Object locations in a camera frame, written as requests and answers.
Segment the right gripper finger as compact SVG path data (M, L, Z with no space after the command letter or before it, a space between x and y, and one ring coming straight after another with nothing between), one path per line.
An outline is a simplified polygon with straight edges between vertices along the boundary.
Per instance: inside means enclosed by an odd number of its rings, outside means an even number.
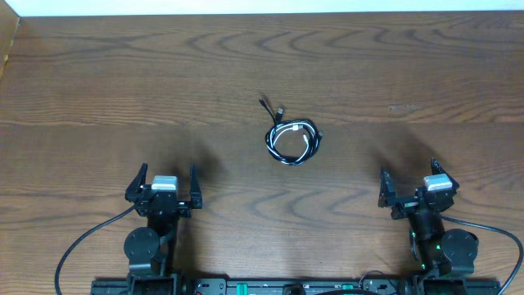
M379 207L391 207L395 198L396 191L391 179L391 175L385 167L382 167L380 173L380 192L377 205Z
M453 189L459 188L459 183L444 170L435 157L431 159L431 172L433 175L445 175L450 180Z

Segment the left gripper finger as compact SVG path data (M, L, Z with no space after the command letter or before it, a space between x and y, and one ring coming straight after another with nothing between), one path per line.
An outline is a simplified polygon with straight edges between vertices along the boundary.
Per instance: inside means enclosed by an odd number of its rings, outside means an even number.
M125 190L126 197L138 197L142 194L143 185L147 177L147 163L142 163L137 175Z
M190 176L191 176L191 183L190 183L190 198L192 202L201 202L202 201L202 194L201 194L201 188L198 183L197 179L197 173L196 173L196 167L191 164L190 167Z

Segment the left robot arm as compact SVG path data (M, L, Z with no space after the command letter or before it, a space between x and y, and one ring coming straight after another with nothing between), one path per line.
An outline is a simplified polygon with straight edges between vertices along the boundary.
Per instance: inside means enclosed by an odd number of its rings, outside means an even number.
M146 183L147 164L142 164L136 177L125 190L124 198L147 219L145 227L134 229L124 241L124 254L129 259L127 294L185 294L192 289L184 277L171 270L178 222L190 218L203 205L194 166L190 167L189 199L178 198L178 178L157 175Z

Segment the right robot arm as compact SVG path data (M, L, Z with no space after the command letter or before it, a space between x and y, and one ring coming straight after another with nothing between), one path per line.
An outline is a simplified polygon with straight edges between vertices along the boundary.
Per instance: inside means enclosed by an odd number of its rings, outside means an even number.
M466 278L474 272L478 237L463 229L446 229L441 213L454 205L459 188L440 163L431 159L431 174L413 195L401 197L389 171L382 167L377 205L391 209L393 220L409 222L413 257L422 272L405 279L399 294L466 294Z

